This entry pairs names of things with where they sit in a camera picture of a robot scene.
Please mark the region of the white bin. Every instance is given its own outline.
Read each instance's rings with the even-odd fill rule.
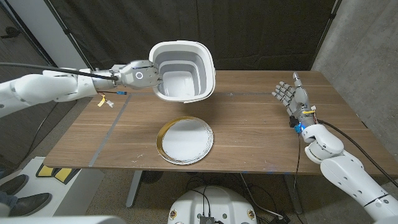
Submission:
[[[201,43],[161,42],[150,50],[149,60],[163,75],[163,83],[154,87],[162,100],[191,103],[208,98],[215,89],[213,58]]]

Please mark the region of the yellow tag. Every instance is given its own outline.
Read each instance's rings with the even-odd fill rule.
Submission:
[[[102,97],[102,100],[100,103],[98,103],[98,106],[102,106],[105,103],[105,96]]]

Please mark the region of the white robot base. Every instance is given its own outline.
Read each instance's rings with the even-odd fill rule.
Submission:
[[[197,187],[188,191],[177,199],[172,205],[169,213],[168,224],[200,223],[204,214],[208,217],[209,206],[206,198],[203,205],[203,191],[205,186]],[[208,186],[205,195],[210,204],[210,217],[214,221],[230,224],[256,224],[256,214],[253,206],[240,194],[233,190],[220,186]]]

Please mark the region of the jeans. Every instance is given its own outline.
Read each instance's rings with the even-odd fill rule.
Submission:
[[[18,198],[13,195],[8,195],[5,192],[0,191],[0,203],[3,203],[10,207],[10,209],[14,208],[17,204]]]

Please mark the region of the shoe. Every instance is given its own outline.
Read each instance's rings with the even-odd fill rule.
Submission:
[[[17,204],[11,209],[9,216],[28,216],[40,209],[51,201],[50,193],[42,193],[29,197],[19,198]]]
[[[0,186],[0,191],[7,193],[8,195],[14,195],[20,191],[27,181],[29,177],[25,174],[19,175],[11,180],[8,180],[4,184]]]

